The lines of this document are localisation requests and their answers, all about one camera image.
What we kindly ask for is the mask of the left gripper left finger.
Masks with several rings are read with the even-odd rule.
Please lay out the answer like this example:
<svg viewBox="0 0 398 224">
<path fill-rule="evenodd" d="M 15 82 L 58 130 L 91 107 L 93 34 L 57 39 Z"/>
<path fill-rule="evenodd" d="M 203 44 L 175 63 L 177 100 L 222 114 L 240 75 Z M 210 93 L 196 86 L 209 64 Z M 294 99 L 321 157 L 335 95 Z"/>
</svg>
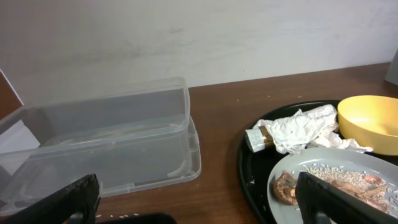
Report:
<svg viewBox="0 0 398 224">
<path fill-rule="evenodd" d="M 95 174 L 88 174 L 2 220 L 3 224 L 94 223 L 100 197 Z"/>
</svg>

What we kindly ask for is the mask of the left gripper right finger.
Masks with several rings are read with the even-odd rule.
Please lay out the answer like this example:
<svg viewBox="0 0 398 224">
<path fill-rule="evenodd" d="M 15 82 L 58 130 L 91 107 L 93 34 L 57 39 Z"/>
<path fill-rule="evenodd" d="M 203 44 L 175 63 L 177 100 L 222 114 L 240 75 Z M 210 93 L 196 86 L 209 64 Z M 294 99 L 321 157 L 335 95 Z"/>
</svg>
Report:
<svg viewBox="0 0 398 224">
<path fill-rule="evenodd" d="M 396 218 L 308 172 L 299 174 L 295 196 L 304 224 L 397 224 Z"/>
</svg>

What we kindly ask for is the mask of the white tissue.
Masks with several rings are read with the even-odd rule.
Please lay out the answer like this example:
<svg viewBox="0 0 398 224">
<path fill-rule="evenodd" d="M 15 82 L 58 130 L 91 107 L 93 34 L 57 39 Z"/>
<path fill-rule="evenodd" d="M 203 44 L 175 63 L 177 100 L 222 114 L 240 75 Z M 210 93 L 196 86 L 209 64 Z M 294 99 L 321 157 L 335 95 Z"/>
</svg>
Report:
<svg viewBox="0 0 398 224">
<path fill-rule="evenodd" d="M 260 119 L 254 129 L 265 128 L 271 135 L 276 151 L 298 154 L 307 144 L 337 129 L 337 110 L 331 104 L 275 120 Z"/>
</svg>

